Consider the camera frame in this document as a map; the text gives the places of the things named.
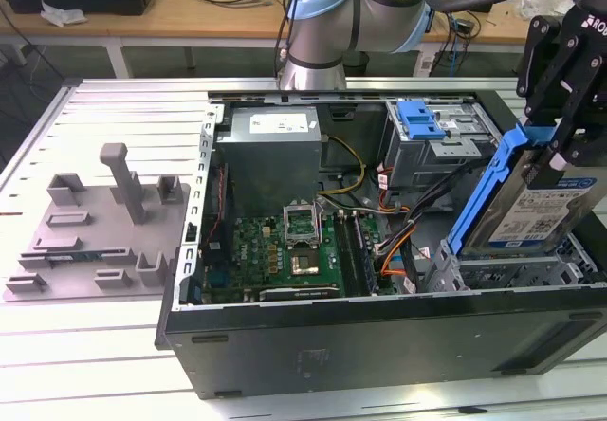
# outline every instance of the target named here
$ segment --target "floor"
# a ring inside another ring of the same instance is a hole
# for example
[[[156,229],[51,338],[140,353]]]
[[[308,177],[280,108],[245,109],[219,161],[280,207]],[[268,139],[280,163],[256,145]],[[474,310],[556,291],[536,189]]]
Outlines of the floor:
[[[106,52],[101,47],[49,46],[45,54],[66,77],[114,77]],[[272,76],[271,49],[196,48],[194,55],[196,69],[188,70],[181,48],[125,48],[133,74],[139,78]],[[372,77],[409,76],[416,59],[416,53],[370,56],[366,75]],[[62,81],[44,61],[38,63],[38,57],[32,51],[28,54],[26,66],[17,68],[14,64],[5,64],[0,67],[0,169],[6,166],[29,129],[45,111],[46,103],[61,87]],[[470,53],[457,76],[511,76],[519,58],[516,54]],[[356,64],[357,60],[346,56],[344,62],[346,65]],[[447,66],[438,66],[433,75],[449,76],[449,62],[445,64]]]

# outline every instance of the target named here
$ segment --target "blue drive bracket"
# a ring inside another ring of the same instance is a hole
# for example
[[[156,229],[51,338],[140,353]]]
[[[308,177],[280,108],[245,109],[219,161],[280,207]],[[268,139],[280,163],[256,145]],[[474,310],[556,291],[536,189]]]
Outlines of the blue drive bracket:
[[[399,101],[398,117],[407,128],[410,139],[443,139],[445,131],[436,125],[434,113],[424,101]]]
[[[555,130],[556,127],[523,127],[517,124],[514,129],[504,134],[485,174],[476,185],[466,207],[449,233],[447,243],[454,255],[459,254],[464,246],[466,233],[475,225],[483,206],[492,197],[493,192],[499,189],[510,176],[511,167],[508,163],[510,159],[523,147],[547,146]]]

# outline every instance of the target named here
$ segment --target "ram slot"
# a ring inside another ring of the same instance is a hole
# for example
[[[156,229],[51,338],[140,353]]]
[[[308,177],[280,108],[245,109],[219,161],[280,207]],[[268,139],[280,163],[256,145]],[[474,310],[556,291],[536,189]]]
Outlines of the ram slot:
[[[343,279],[343,291],[345,296],[358,296],[359,278],[356,270],[356,256],[348,242],[348,232],[345,218],[333,215],[333,228],[337,241],[338,257],[340,258],[341,278]]]
[[[357,215],[352,217],[354,222],[354,228],[357,234],[357,248],[359,250],[359,261],[362,266],[362,274],[359,276],[366,282],[366,287],[369,293],[377,292],[377,277],[376,272],[373,269],[373,263],[371,262],[371,255],[367,246],[364,242],[364,236],[362,233],[362,227],[360,226],[360,220]]]
[[[346,236],[348,238],[348,253],[352,260],[356,279],[359,285],[359,293],[362,296],[371,294],[367,283],[367,276],[364,267],[363,250],[364,241],[360,241],[356,227],[356,217],[346,217],[345,219]]]

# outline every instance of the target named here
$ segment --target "table leg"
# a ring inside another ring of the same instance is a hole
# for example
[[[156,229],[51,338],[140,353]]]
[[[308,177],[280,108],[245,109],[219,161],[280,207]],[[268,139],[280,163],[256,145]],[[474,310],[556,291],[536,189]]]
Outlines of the table leg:
[[[415,62],[414,77],[430,77],[434,58],[436,58],[436,50],[434,48],[428,49],[422,46],[419,49],[417,61]]]
[[[114,69],[116,78],[133,78],[131,67],[126,62],[124,54],[122,53],[122,46],[108,45],[105,47],[105,49],[107,49],[107,55],[112,63],[112,68]]]
[[[186,55],[186,67],[188,67],[188,69],[196,68],[196,58],[193,55],[193,48],[191,46],[185,46],[183,52]]]
[[[21,51],[21,46],[19,46],[19,45],[2,45],[1,48],[2,48],[2,52],[7,53],[7,56],[9,56],[20,67],[28,64],[28,60],[26,59],[26,57],[23,55],[23,52]]]

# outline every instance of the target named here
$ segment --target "gray power supply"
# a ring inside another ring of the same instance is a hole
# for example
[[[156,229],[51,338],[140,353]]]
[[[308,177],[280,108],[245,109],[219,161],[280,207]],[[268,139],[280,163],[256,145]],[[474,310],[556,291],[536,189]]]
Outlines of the gray power supply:
[[[321,131],[312,106],[241,108],[215,148],[230,166],[238,217],[283,213],[283,206],[314,201],[321,162]]]

